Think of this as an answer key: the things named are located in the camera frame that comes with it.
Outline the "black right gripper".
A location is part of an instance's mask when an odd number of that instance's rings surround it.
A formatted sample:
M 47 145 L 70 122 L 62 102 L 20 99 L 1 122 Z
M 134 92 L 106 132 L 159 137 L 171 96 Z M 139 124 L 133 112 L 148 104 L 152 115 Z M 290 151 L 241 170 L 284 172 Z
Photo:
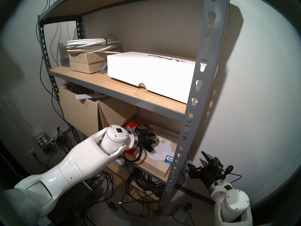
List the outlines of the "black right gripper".
M 191 179 L 200 179 L 206 188 L 222 178 L 223 165 L 217 157 L 201 151 L 208 165 L 196 168 L 192 160 L 187 157 L 187 173 Z

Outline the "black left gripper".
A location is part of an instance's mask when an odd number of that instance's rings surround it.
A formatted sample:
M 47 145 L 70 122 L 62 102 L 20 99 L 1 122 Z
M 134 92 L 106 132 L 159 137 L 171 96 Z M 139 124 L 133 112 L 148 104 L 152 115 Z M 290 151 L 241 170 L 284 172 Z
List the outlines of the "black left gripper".
M 151 132 L 151 128 L 148 125 L 142 125 L 137 127 L 138 145 L 149 153 L 152 152 L 159 145 L 158 137 Z

